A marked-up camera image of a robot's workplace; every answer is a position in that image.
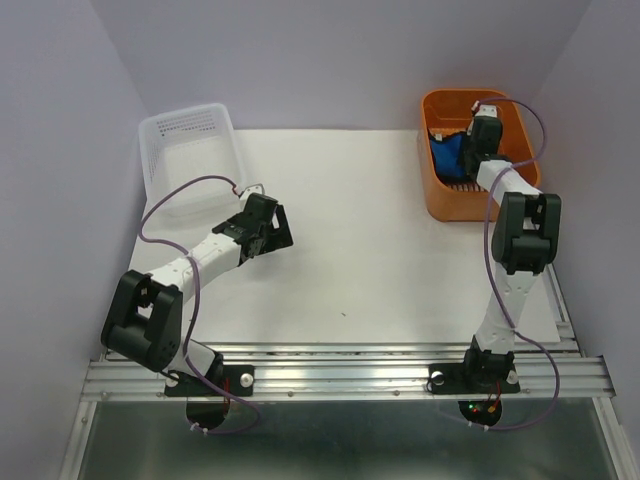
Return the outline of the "blue towel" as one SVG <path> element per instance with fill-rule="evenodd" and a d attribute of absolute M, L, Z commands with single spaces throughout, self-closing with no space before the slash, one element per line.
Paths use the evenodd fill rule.
<path fill-rule="evenodd" d="M 459 162 L 464 131 L 449 135 L 429 134 L 429 146 L 436 176 L 443 183 L 462 183 L 469 179 L 464 166 Z"/>

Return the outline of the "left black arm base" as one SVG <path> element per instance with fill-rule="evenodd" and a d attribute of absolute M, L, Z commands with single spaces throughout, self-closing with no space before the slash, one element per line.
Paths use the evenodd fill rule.
<path fill-rule="evenodd" d="M 219 389 L 238 397 L 253 395 L 255 368 L 250 364 L 212 366 L 204 376 Z M 206 386 L 193 373 L 171 371 L 165 379 L 164 395 L 170 398 L 213 397 L 219 393 Z"/>

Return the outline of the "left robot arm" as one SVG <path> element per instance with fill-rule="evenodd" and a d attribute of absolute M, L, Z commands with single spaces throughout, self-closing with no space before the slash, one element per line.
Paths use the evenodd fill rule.
<path fill-rule="evenodd" d="M 155 373 L 175 373 L 199 393 L 226 386 L 223 355 L 194 341 L 184 330 L 183 308 L 199 309 L 203 287 L 247 261 L 288 248 L 293 238 L 285 209 L 262 193 L 246 194 L 243 209 L 215 226 L 204 240 L 150 272 L 122 275 L 100 341 L 106 348 Z"/>

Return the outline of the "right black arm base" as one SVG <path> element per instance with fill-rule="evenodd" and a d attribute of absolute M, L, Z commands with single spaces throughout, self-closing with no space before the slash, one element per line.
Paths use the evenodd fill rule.
<path fill-rule="evenodd" d="M 457 395 L 465 398 L 482 395 L 517 394 L 518 382 L 508 383 L 494 373 L 472 371 L 462 363 L 432 363 L 429 365 L 428 385 L 435 395 Z"/>

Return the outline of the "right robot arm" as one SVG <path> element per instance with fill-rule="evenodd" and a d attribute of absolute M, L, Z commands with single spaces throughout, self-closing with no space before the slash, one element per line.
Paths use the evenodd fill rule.
<path fill-rule="evenodd" d="M 559 243 L 560 198 L 532 186 L 498 154 L 502 133 L 497 107 L 479 104 L 461 150 L 465 172 L 489 195 L 483 248 L 492 293 L 460 366 L 461 381 L 473 393 L 517 386 L 514 345 L 520 337 L 520 317 Z"/>

